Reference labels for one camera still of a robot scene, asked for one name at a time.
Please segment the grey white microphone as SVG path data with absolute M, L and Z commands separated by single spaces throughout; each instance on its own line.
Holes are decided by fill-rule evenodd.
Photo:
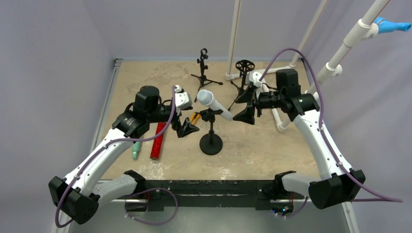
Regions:
M 227 108 L 225 108 L 219 101 L 216 100 L 216 98 L 214 97 L 214 94 L 211 91 L 202 89 L 198 91 L 196 97 L 197 97 L 197 100 L 203 106 L 208 107 L 213 111 L 222 110 L 222 113 L 220 114 L 220 116 L 228 121 L 232 121 L 233 119 L 232 114 L 228 111 Z

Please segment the red glitter microphone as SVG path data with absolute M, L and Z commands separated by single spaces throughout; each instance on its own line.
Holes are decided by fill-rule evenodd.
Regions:
M 158 123 L 155 133 L 159 134 L 165 128 L 165 126 L 166 126 L 166 122 Z M 164 137 L 164 135 L 161 134 L 159 137 L 157 137 L 156 139 L 153 140 L 150 159 L 158 160 L 160 158 L 160 153 L 161 153 L 162 143 L 163 143 L 163 137 Z

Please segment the black round-base mic stand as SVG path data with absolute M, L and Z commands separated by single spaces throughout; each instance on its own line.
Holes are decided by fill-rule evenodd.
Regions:
M 215 116 L 220 115 L 222 112 L 222 110 L 212 110 L 210 108 L 200 112 L 201 119 L 210 123 L 208 133 L 202 136 L 199 142 L 201 151 L 206 155 L 216 155 L 223 148 L 222 139 L 214 132 L 214 122 L 216 120 Z

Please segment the mint green microphone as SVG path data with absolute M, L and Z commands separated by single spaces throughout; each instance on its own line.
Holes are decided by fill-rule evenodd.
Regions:
M 141 151 L 142 142 L 135 142 L 132 146 L 132 159 L 137 160 Z

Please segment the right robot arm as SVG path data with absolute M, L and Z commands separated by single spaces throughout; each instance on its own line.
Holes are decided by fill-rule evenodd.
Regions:
M 263 91 L 262 74 L 250 72 L 244 76 L 246 93 L 250 94 L 246 108 L 233 117 L 253 125 L 263 109 L 279 108 L 303 135 L 316 162 L 319 178 L 300 175 L 295 171 L 277 174 L 266 195 L 283 198 L 298 193 L 312 200 L 318 209 L 354 201 L 365 182 L 362 170 L 354 170 L 341 155 L 320 119 L 320 107 L 312 94 L 303 94 L 295 69 L 276 71 L 276 89 Z

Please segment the black tripod mic stand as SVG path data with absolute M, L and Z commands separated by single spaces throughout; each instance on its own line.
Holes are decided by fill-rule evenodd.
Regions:
M 196 63 L 199 64 L 200 67 L 200 76 L 191 74 L 191 76 L 196 77 L 200 82 L 197 92 L 199 92 L 203 87 L 211 84 L 216 83 L 218 85 L 223 85 L 223 82 L 213 81 L 207 78 L 205 75 L 205 71 L 208 69 L 208 65 L 205 64 L 205 60 L 208 59 L 208 50 L 206 48 L 202 48 L 200 50 L 200 56 L 197 58 Z

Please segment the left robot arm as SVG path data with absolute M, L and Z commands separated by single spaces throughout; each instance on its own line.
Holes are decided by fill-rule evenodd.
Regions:
M 182 111 L 190 109 L 192 99 L 179 85 L 172 87 L 172 97 L 166 101 L 162 100 L 157 87 L 142 87 L 92 153 L 65 177 L 50 180 L 49 190 L 56 206 L 56 227 L 64 227 L 59 221 L 61 214 L 68 216 L 70 221 L 84 224 L 99 207 L 112 200 L 121 197 L 138 199 L 149 192 L 145 178 L 133 170 L 105 183 L 100 183 L 100 179 L 126 150 L 138 142 L 147 141 L 145 134 L 152 123 L 164 123 L 179 138 L 197 132 L 198 128 L 189 119 L 180 120 Z

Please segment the black tripod shockmount stand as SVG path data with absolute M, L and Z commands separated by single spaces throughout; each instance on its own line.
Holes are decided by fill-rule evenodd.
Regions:
M 249 60 L 240 60 L 240 61 L 237 61 L 235 63 L 235 68 L 240 72 L 239 76 L 241 78 L 241 83 L 240 83 L 240 86 L 237 86 L 233 81 L 230 81 L 230 83 L 232 85 L 234 85 L 236 87 L 236 89 L 238 87 L 240 87 L 242 89 L 245 89 L 248 86 L 246 84 L 246 76 L 250 71 L 253 71 L 255 69 L 255 64 L 252 61 L 249 61 Z M 231 103 L 231 105 L 229 106 L 228 111 L 230 111 L 232 106 L 235 104 L 234 100 Z

